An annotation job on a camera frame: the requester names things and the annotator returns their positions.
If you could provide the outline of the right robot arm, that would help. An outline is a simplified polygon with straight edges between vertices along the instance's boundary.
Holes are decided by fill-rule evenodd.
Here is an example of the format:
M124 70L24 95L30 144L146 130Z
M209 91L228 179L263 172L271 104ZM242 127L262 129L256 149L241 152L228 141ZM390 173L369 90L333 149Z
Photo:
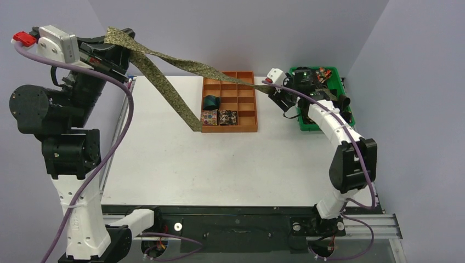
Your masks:
M342 106L334 93L319 88L319 80L309 68L299 68L292 73L272 68L264 84L272 87L269 98L283 111L295 106L302 115L313 121L334 147L334 157L329 168L332 191L316 204L318 214L309 219L310 229L323 234L331 227L331 219L339 217L348 202L359 205L354 195L368 188L371 204L376 206L373 182L376 178L377 144L366 139L343 118Z

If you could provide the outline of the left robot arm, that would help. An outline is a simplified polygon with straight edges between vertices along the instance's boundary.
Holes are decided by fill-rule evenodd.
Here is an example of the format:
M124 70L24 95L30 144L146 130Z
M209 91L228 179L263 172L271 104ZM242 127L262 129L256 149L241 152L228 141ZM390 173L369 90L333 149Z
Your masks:
M108 82L121 88L129 108L134 107L126 86L130 50L107 44L103 37L79 38L51 25L20 31L12 43L24 57L49 65L54 84L52 89L21 85L9 99L19 132L41 143L47 174L59 194L64 217L51 248L65 235L67 248L60 262L119 262L135 236L143 231L156 236L164 223L154 209L137 209L119 222L104 222L97 174L129 126L106 156L100 152L100 131L84 128Z

